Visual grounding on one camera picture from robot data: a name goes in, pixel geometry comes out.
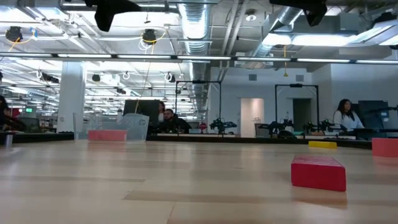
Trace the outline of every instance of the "white column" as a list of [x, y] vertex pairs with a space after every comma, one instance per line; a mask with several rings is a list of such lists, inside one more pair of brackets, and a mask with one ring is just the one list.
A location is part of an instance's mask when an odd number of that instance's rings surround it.
[[73, 132], [73, 114], [81, 129], [85, 103], [86, 70], [83, 62], [63, 62], [57, 132]]

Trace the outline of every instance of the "clear plastic bin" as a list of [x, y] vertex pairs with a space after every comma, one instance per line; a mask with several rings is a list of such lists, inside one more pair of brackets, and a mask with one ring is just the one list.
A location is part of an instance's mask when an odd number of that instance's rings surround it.
[[90, 116], [85, 119], [73, 114], [75, 140], [139, 141], [146, 140], [149, 117], [125, 114], [119, 122], [116, 117]]

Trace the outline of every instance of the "door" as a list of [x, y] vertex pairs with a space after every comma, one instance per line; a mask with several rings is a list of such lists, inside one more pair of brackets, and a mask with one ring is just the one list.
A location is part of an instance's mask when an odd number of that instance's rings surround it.
[[264, 122], [264, 99], [241, 98], [241, 137], [254, 138], [254, 120]]
[[304, 131], [303, 126], [311, 122], [311, 99], [293, 99], [294, 131]]

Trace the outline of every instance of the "red block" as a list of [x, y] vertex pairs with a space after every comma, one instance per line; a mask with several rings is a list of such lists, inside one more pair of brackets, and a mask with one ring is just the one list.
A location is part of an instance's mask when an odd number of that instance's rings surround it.
[[126, 138], [124, 130], [88, 130], [88, 140], [92, 141], [125, 141]]
[[372, 139], [372, 154], [374, 156], [398, 157], [398, 139]]
[[293, 186], [346, 191], [346, 169], [330, 156], [295, 156], [291, 169]]

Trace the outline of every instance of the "air duct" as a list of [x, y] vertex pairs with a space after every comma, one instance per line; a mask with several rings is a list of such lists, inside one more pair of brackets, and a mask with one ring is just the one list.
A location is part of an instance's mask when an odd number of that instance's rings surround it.
[[[208, 4], [179, 4], [178, 9], [182, 17], [182, 30], [187, 39], [207, 39], [210, 26], [210, 6]], [[208, 42], [186, 42], [185, 49], [189, 55], [208, 54]], [[190, 63], [190, 76], [192, 80], [209, 80], [210, 64]], [[192, 85], [197, 109], [203, 112], [206, 105], [206, 91], [203, 84]]]
[[[302, 9], [285, 6], [285, 7], [282, 7], [281, 9], [279, 9], [277, 12], [275, 12], [271, 15], [268, 15], [264, 22], [264, 26], [262, 29], [263, 38], [265, 39], [271, 31], [280, 29], [285, 26], [291, 26], [291, 29], [292, 29], [293, 23], [301, 15], [301, 13], [302, 13]], [[273, 45], [263, 44], [262, 43], [263, 40], [257, 46], [257, 48], [250, 53], [251, 57], [265, 57], [271, 51], [271, 49], [273, 48]], [[242, 67], [248, 68], [248, 69], [264, 68], [265, 67], [264, 64], [259, 67], [258, 66], [259, 63], [261, 63], [261, 62], [248, 62], [248, 63], [245, 63], [244, 65], [242, 65]]]

